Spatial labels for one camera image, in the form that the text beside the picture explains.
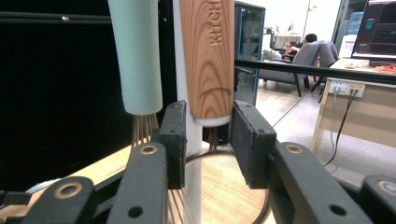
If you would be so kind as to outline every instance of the electrical socket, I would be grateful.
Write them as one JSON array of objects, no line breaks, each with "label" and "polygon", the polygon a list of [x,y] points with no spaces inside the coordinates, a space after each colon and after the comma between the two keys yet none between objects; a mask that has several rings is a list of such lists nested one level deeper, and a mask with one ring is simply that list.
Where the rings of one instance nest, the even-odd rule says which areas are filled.
[{"label": "electrical socket", "polygon": [[350,82],[346,86],[346,95],[350,94],[351,90],[353,90],[353,91],[358,90],[355,97],[362,97],[365,87],[366,87],[366,85],[364,85],[364,84]]},{"label": "electrical socket", "polygon": [[329,88],[329,93],[334,93],[334,88],[339,87],[340,91],[338,92],[338,94],[345,95],[347,90],[347,84],[348,83],[345,81],[332,80],[332,83],[330,84],[330,88]]}]

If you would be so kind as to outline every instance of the computer monitor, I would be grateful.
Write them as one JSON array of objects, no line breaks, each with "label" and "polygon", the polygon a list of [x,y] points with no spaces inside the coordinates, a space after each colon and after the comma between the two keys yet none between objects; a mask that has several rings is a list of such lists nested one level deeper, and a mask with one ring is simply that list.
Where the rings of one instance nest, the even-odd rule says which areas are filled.
[{"label": "computer monitor", "polygon": [[396,63],[396,0],[369,0],[351,58],[371,66]]}]

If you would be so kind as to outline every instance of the wood grain handle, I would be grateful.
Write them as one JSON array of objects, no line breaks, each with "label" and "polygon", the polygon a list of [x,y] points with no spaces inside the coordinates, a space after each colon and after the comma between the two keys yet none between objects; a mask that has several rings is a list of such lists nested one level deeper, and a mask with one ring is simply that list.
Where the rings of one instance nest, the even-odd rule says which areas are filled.
[{"label": "wood grain handle", "polygon": [[232,114],[233,12],[233,0],[180,0],[187,86],[195,120]]}]

